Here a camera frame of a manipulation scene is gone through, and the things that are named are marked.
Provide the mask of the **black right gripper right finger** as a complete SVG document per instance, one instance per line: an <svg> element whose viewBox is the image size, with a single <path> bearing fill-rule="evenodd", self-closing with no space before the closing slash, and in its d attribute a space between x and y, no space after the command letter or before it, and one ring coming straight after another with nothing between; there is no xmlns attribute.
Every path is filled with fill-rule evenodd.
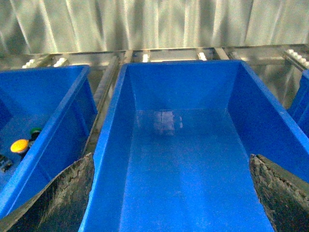
<svg viewBox="0 0 309 232"><path fill-rule="evenodd" d="M276 232L309 230L309 183L268 158L251 154L255 192Z"/></svg>

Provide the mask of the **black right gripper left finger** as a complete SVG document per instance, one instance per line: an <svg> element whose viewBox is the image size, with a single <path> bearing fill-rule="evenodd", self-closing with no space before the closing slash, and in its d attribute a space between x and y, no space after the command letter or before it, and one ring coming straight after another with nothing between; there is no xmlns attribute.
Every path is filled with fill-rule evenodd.
<svg viewBox="0 0 309 232"><path fill-rule="evenodd" d="M2 232L76 232L94 180L93 153L52 179L39 193L0 221Z"/></svg>

